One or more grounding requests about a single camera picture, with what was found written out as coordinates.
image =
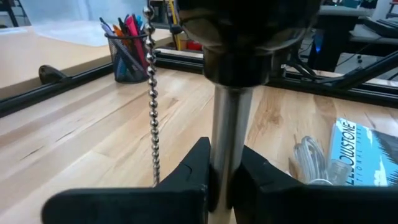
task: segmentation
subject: book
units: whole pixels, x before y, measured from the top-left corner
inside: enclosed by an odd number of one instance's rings
[[[398,185],[398,137],[338,118],[329,154],[351,166],[346,185]]]

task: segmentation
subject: mesh pen cup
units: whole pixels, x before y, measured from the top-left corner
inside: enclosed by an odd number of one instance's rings
[[[136,37],[117,37],[105,34],[114,70],[114,79],[119,83],[140,83],[149,79],[146,74],[144,39],[147,35]]]

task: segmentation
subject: metal rod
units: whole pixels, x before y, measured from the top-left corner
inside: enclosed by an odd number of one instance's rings
[[[216,192],[209,224],[228,224],[231,204],[228,200],[230,182],[241,163],[248,126],[252,88],[229,88],[216,85],[213,135],[210,164],[215,173]]]

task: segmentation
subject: black lamp head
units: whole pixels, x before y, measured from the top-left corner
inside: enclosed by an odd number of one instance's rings
[[[321,3],[177,0],[177,11],[189,38],[203,45],[206,77],[226,86],[249,87],[266,82],[276,52],[303,39]]]

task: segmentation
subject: metal ball chain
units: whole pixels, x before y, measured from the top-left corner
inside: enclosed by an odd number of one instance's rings
[[[152,135],[152,163],[154,169],[154,186],[156,186],[160,181],[160,160],[159,160],[159,130],[157,121],[157,91],[155,87],[157,85],[157,80],[155,79],[155,62],[156,56],[154,54],[155,41],[152,38],[152,34],[155,32],[155,27],[150,22],[154,17],[154,8],[150,5],[150,0],[147,1],[147,6],[144,7],[144,16],[147,22],[144,25],[144,31],[148,35],[145,40],[145,48],[147,49],[146,61],[148,62],[147,74],[149,76],[148,84],[150,86],[149,96],[150,96],[150,133]]]

